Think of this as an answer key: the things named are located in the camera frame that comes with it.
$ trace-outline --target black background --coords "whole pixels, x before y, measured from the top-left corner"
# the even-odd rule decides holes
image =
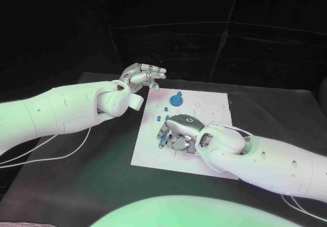
[[[119,74],[135,62],[167,68],[170,79],[306,89],[316,98],[322,0],[13,2],[1,10],[0,102],[76,83],[85,71]],[[0,170],[1,194],[18,169]]]

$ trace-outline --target blue object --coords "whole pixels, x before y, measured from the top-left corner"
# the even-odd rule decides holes
[[[162,144],[162,141],[165,140],[165,137],[164,136],[161,136],[161,138],[159,138],[159,144],[158,144],[158,148],[164,148],[164,144]]]
[[[178,91],[175,96],[171,96],[170,98],[170,104],[172,106],[180,106],[183,104],[183,98],[181,98],[181,92]]]

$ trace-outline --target white board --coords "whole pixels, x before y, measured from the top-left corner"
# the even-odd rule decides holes
[[[172,106],[170,97],[178,91],[181,92],[183,104]],[[178,114],[195,117],[204,125],[211,121],[231,125],[227,95],[167,88],[161,88],[159,91],[149,89],[131,165],[237,180],[239,178],[233,174],[216,173],[207,167],[201,157],[194,155],[194,149],[174,151],[167,146],[162,149],[158,148],[157,134],[165,116],[171,117]]]

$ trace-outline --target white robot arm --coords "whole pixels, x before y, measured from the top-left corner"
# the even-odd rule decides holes
[[[158,90],[165,69],[132,64],[118,80],[56,87],[33,98],[0,104],[0,155],[17,144],[47,135],[77,132],[139,110],[141,86]]]
[[[157,139],[171,131],[177,139],[162,144],[174,150],[194,146],[195,155],[216,172],[230,172],[278,194],[327,202],[327,157],[237,129],[247,134],[243,137],[234,129],[214,122],[204,126],[180,114],[162,124]]]

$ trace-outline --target table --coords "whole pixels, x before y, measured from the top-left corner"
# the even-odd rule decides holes
[[[119,76],[85,72],[77,83]],[[233,126],[327,155],[327,119],[306,90],[243,87],[161,79],[162,88],[227,93]],[[138,94],[146,99],[148,88]],[[194,195],[257,208],[302,226],[324,222],[293,210],[280,196],[243,181],[131,166],[144,104],[90,129],[79,151],[64,159],[25,164],[0,203],[0,220],[86,227],[123,205],[161,195]],[[28,160],[70,153],[87,129],[57,137]],[[298,198],[302,208],[325,218],[327,204]]]

